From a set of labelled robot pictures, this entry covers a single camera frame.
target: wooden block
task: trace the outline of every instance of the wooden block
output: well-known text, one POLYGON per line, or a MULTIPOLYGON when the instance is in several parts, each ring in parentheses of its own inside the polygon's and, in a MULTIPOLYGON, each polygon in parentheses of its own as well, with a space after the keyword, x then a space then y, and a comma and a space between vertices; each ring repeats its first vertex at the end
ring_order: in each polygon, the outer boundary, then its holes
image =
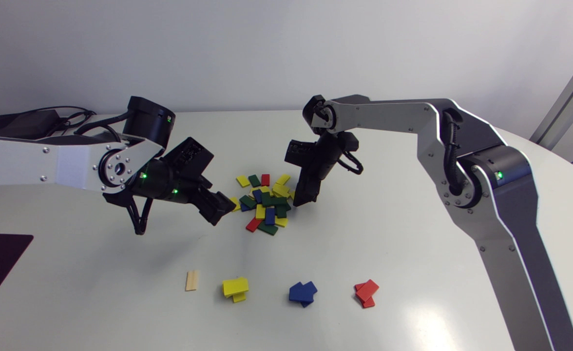
POLYGON ((276 180, 276 184, 280 184, 281 186, 283 186, 288 182, 289 179, 291 179, 290 175, 283 174, 280 176, 280 178, 278 178, 278 180, 276 180))
POLYGON ((237 302, 242 302, 246 300, 246 293, 236 293, 232 296, 232 302, 236 304, 237 302))
POLYGON ((231 297, 236 293, 245 293, 249 291, 248 281, 246 278, 239 277, 231 280, 224 280, 222 282, 224 289, 224 296, 231 297))
POLYGON ((246 176, 244 175, 240 175, 237 177, 237 182, 239 182, 239 185, 244 188, 246 186, 249 186, 249 180, 246 176))
POLYGON ((256 207, 256 219, 265 219, 265 208, 263 206, 256 207))
POLYGON ((239 211, 241 209, 241 204, 239 203, 239 200, 237 200, 237 198, 231 197, 230 201, 232 201, 233 204, 235 204, 235 209, 232 210, 233 212, 239 211))
POLYGON ((260 175, 260 185, 267 187, 269 186, 269 174, 260 175))
POLYGON ((185 291, 194 291, 198 289, 198 270, 187 272, 187 283, 185 285, 185 291))
POLYGON ((275 222, 276 222, 276 225, 279 225, 280 227, 286 228, 287 224, 288 224, 288 218, 278 218, 278 216, 276 216, 275 222))
POLYGON ((249 183, 251 184, 251 186, 253 187, 260 187, 260 180, 258 180, 258 177, 256 176, 256 174, 252 174, 248 177, 249 183))

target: blue block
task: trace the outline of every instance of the blue block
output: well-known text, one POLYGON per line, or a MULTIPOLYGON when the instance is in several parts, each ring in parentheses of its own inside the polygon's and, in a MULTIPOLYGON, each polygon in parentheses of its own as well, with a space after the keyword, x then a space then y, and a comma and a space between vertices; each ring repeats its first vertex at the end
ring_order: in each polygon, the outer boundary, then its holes
POLYGON ((256 199, 256 203, 260 204, 263 202, 263 192, 260 191, 260 189, 256 189, 255 191, 251 192, 252 195, 254 195, 254 198, 256 199))
POLYGON ((276 209, 268 208, 265 210, 265 224, 276 225, 276 209))

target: table surface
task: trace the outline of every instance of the table surface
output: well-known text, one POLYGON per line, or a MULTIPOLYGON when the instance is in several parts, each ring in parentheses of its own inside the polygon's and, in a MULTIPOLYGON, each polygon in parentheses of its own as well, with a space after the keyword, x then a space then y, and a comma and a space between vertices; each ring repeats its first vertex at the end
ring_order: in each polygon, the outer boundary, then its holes
MULTIPOLYGON (((100 194, 61 186, 0 187, 0 233, 35 239, 0 287, 0 350, 511 350, 474 242, 440 203, 416 158, 416 136, 357 129, 364 173, 340 167, 315 204, 294 208, 275 237, 211 226, 192 205, 156 201, 146 235, 100 194), (187 271, 199 288, 185 292, 187 271), (249 280, 247 300, 221 293, 249 280), (353 285, 373 279, 376 306, 353 285), (306 309, 288 289, 312 280, 306 309)), ((540 194, 538 227, 573 320, 573 166, 514 134, 540 194)), ((314 141, 300 111, 181 113, 169 148, 192 136, 215 158, 214 191, 235 177, 286 173, 292 138, 314 141)))

